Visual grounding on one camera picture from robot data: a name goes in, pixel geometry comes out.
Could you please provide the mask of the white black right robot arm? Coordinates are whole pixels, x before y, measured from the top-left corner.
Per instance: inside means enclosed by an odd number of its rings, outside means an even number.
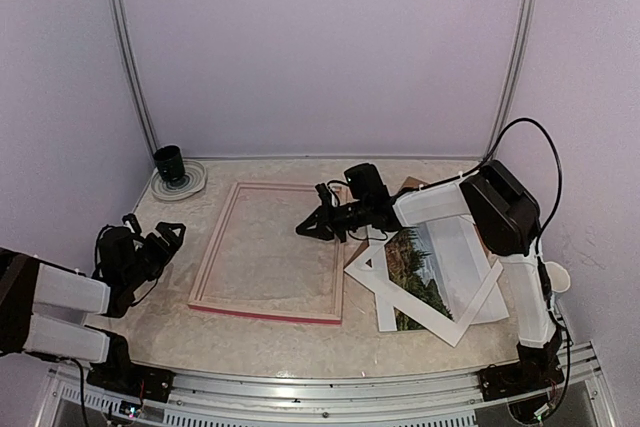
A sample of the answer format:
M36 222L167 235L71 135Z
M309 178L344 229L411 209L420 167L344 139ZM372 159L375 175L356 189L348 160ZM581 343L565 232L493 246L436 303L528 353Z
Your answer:
M570 335L553 313L552 283L543 260L540 237L544 224L530 192L498 160L433 184L406 185L390 194L371 163L345 172L353 200L339 203L331 188L315 190L319 206L295 228L298 235L344 242L361 227L395 233L429 221L468 215L479 238L506 270L519 321L516 361L478 372L484 400L523 395L552 386L567 386L571 362Z

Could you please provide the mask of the landscape photo print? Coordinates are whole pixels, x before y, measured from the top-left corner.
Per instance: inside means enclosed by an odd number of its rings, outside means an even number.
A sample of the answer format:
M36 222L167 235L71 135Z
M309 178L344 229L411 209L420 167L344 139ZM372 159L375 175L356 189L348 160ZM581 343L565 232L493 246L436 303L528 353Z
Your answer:
M454 323L497 262L469 215L404 228L385 244L384 255L393 284Z

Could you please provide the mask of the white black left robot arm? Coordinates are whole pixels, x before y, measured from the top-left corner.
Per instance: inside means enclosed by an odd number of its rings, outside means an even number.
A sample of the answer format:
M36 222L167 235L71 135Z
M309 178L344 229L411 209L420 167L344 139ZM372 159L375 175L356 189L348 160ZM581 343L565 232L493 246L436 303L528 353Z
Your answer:
M121 319L141 303L137 291L157 285L181 249L182 223L160 222L143 233L133 214L103 227L94 245L94 270L85 274L36 256L1 251L1 353L74 362L85 383L165 403L174 372L131 359L127 339L62 318L62 313Z

